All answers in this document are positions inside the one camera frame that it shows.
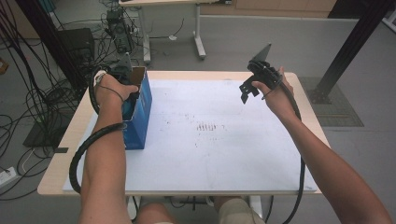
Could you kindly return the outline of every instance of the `electrical outlet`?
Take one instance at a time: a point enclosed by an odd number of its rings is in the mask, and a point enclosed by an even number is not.
[[[0,188],[17,178],[14,167],[9,167],[6,171],[0,173]]]

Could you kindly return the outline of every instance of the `skin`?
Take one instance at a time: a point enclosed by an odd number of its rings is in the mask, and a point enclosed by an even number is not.
[[[285,78],[283,82],[292,91]],[[270,91],[260,82],[252,82],[252,85],[263,94]],[[370,187],[294,115],[280,88],[271,91],[265,102],[288,130],[318,187],[342,223],[391,223],[388,211]]]
[[[93,132],[110,124],[122,122],[121,106],[136,86],[121,85],[114,77],[104,75],[96,87],[100,106]],[[125,202],[126,159],[122,132],[106,134],[87,150],[81,184],[81,214],[79,223],[131,224]],[[151,203],[139,209],[139,224],[176,223],[163,204]]]

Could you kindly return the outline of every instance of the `floor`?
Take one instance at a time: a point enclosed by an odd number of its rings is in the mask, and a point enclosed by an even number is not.
[[[70,8],[66,2],[68,1],[60,1],[57,5],[62,22],[72,21],[70,15],[67,18]],[[78,7],[74,20],[97,19],[106,11],[102,5],[89,8],[91,9],[84,13]],[[193,45],[193,20],[186,19],[176,41],[169,38],[151,40],[152,62],[148,65],[148,70],[247,71],[248,60],[267,42],[271,42],[273,46],[267,61],[273,66],[284,65],[286,71],[293,72],[298,77],[322,77],[356,21],[203,16],[201,23],[201,36],[207,54],[204,60],[197,56]],[[169,21],[169,24],[166,21],[155,21],[152,23],[151,35],[172,35],[180,24],[181,20]],[[30,40],[31,44],[37,42],[38,40]],[[24,102],[27,90],[15,63],[3,47],[1,45],[1,57],[10,63],[10,67],[0,76],[0,114],[16,119],[26,110]],[[40,47],[34,48],[37,54],[44,55]],[[41,75],[42,68],[32,59],[29,50],[25,51],[25,55],[34,68],[37,84],[45,89],[49,84],[46,77]],[[135,57],[141,64],[141,51]],[[391,99],[396,94],[395,58],[396,34],[381,23],[337,83],[364,127],[324,128],[332,149],[362,175],[387,207],[393,220],[396,220],[396,177],[393,175],[396,157],[396,104]],[[54,61],[49,59],[49,64],[55,76],[61,78],[62,72],[57,69]],[[29,148],[21,144],[33,123],[33,119],[23,119],[19,123],[7,152],[0,159],[2,167],[15,167],[19,159],[24,160],[23,164],[29,168],[37,162],[37,158],[27,158]],[[40,163],[40,167],[36,167],[37,171],[45,168],[49,161]],[[42,174],[24,178],[16,188],[4,195],[2,194],[9,185],[1,188],[0,200],[36,188],[41,176]],[[180,223],[217,223],[216,212],[210,206],[198,204],[193,211],[191,204],[176,209],[172,208],[167,199],[159,200],[166,202]],[[269,196],[262,196],[264,215],[267,214],[269,200]],[[180,205],[180,199],[174,201],[175,205]],[[294,202],[293,196],[276,196],[268,223],[286,220]],[[79,209],[78,197],[45,197],[33,193],[18,200],[0,201],[0,222],[76,223]],[[292,223],[336,223],[337,220],[322,195],[306,195]]]

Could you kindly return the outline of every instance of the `blue box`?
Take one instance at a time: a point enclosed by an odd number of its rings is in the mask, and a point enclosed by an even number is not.
[[[133,67],[130,81],[139,87],[140,94],[134,105],[132,117],[123,121],[127,126],[122,131],[123,139],[126,150],[143,149],[146,143],[152,101],[146,67]]]

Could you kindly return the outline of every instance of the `black stand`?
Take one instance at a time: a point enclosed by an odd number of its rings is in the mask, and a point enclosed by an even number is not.
[[[332,87],[343,75],[376,26],[385,17],[393,2],[394,0],[371,1],[371,5],[363,13],[355,28],[353,28],[322,80],[314,90],[308,91],[308,97],[313,104],[331,103],[328,95]]]

